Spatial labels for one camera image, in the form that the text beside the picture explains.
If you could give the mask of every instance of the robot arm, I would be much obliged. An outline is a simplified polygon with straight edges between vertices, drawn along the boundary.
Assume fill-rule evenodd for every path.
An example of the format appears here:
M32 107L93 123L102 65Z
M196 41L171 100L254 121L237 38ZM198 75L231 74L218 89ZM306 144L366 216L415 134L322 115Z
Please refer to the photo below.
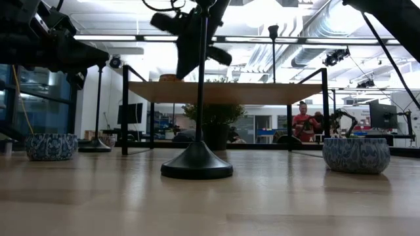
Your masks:
M334 133L338 133L337 129L340 127L339 122L343 116L352 119L352 125L350 126L350 128L345 134L346 138L348 138L350 137L354 127L358 124L357 119L354 116L348 114L345 111L341 111L340 109L337 109L335 113L331 115L331 120L332 120L331 124L333 124Z
M343 0L376 19L420 62L420 9L411 0Z

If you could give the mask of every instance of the blue patterned bowl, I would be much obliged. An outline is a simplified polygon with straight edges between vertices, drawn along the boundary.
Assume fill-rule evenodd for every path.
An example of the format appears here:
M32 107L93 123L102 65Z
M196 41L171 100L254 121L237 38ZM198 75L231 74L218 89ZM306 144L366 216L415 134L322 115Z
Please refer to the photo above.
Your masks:
M379 174L390 161L384 138L326 138L322 155L331 170L355 174Z
M74 134L29 134L25 140L26 154L31 161L63 161L75 151Z

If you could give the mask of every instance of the wooden shelf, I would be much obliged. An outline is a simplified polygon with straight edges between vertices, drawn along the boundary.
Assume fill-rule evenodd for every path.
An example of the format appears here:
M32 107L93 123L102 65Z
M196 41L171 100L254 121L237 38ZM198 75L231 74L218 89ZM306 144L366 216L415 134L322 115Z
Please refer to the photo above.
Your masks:
M155 103L193 104L198 83L129 82L129 90ZM321 92L321 85L205 83L204 103L289 105Z

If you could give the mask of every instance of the window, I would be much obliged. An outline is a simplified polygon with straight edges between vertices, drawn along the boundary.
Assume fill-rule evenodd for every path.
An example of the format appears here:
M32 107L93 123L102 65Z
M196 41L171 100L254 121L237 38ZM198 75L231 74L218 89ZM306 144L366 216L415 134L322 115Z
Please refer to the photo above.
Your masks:
M0 121L6 119L7 90L0 91Z
M11 67L9 65L0 64L0 80L10 83Z
M29 122L35 133L66 134L68 132L68 104L22 93L16 108L15 125L21 133L28 134L31 132L25 118L21 99L24 101Z
M21 67L20 89L47 96L70 99L70 84L62 72L53 73L46 68L28 71Z

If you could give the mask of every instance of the black metal stand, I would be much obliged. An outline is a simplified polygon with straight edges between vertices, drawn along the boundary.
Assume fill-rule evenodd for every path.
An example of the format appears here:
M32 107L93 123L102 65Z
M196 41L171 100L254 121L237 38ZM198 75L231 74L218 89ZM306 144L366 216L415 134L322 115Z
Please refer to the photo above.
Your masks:
M273 82L276 83L276 38L278 36L278 26L269 26L270 38L273 42Z
M94 130L94 138L79 147L79 152L110 152L111 148L102 143L98 137L99 129L99 106L100 106L100 84L102 81L102 69L104 66L99 66L99 79L98 79L98 100L96 102L96 124Z
M213 152L210 151L205 143L201 141L204 64L207 48L207 21L209 17L209 8L215 4L215 1L197 1L197 4L201 8L201 39L199 49L196 141L191 143L178 157L163 163L161 173L166 177L188 180L226 178L233 174L234 170L232 165L219 159Z

